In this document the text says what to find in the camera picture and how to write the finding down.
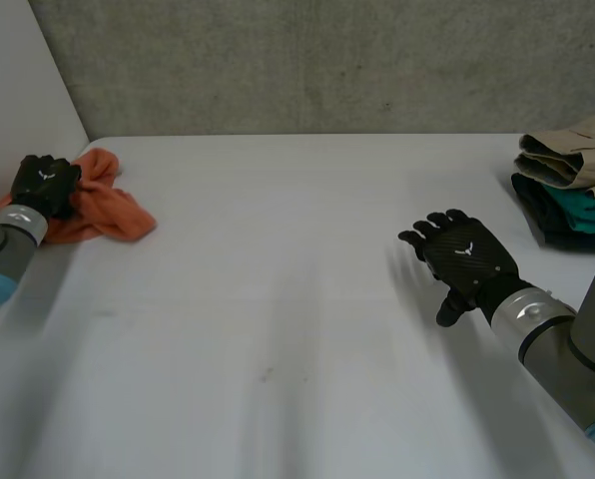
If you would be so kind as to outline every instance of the beige folded cloth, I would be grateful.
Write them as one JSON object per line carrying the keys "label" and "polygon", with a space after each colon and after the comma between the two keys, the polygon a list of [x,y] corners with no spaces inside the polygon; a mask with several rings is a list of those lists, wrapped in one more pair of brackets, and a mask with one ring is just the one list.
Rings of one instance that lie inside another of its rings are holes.
{"label": "beige folded cloth", "polygon": [[551,187],[587,188],[595,197],[595,116],[566,130],[538,132],[519,140],[519,173]]}

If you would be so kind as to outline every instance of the folded clothes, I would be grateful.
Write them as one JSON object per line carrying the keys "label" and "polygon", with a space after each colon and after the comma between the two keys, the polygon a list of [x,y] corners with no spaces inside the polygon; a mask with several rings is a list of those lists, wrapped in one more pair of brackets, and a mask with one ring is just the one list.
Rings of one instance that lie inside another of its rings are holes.
{"label": "folded clothes", "polygon": [[572,230],[563,209],[542,184],[519,174],[513,175],[511,182],[520,201],[543,232],[546,244],[563,249],[595,251],[595,234]]}
{"label": "folded clothes", "polygon": [[590,189],[595,198],[595,116],[565,130],[521,137],[519,173],[559,189]]}
{"label": "folded clothes", "polygon": [[[156,220],[131,195],[112,188],[119,170],[113,153],[94,148],[73,164],[82,168],[82,178],[70,198],[74,211],[63,220],[50,219],[46,242],[79,242],[101,235],[135,241],[156,227]],[[0,208],[10,202],[10,197],[3,199]]]}
{"label": "folded clothes", "polygon": [[557,190],[543,186],[566,215],[570,228],[576,232],[595,233],[595,200],[583,190]]}

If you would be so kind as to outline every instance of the stack of folded clothes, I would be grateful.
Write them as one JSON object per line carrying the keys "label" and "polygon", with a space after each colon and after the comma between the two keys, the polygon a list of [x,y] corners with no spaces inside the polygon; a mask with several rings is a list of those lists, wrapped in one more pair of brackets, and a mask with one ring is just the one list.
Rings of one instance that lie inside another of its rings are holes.
{"label": "stack of folded clothes", "polygon": [[524,135],[512,184],[546,243],[595,249],[595,117]]}

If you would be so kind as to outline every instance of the logo on robotic hand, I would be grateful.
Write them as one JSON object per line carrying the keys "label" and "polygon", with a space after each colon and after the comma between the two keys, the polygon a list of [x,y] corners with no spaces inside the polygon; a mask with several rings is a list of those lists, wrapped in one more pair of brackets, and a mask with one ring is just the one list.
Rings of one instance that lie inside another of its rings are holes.
{"label": "logo on robotic hand", "polygon": [[38,171],[38,175],[40,175],[40,177],[43,179],[43,181],[47,181],[47,180],[54,178],[56,176],[55,173],[53,175],[45,175],[44,173],[42,173],[42,171]]}
{"label": "logo on robotic hand", "polygon": [[457,249],[455,250],[456,254],[467,254],[469,256],[473,256],[473,241],[470,242],[470,245],[468,246],[468,248],[464,251],[458,251]]}

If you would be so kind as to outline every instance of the gray concrete wall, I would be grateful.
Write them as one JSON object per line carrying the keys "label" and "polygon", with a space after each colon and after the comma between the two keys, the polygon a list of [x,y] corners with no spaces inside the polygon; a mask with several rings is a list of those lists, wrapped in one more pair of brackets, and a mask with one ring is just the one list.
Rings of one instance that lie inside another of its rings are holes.
{"label": "gray concrete wall", "polygon": [[595,0],[30,3],[92,139],[520,132],[595,113]]}

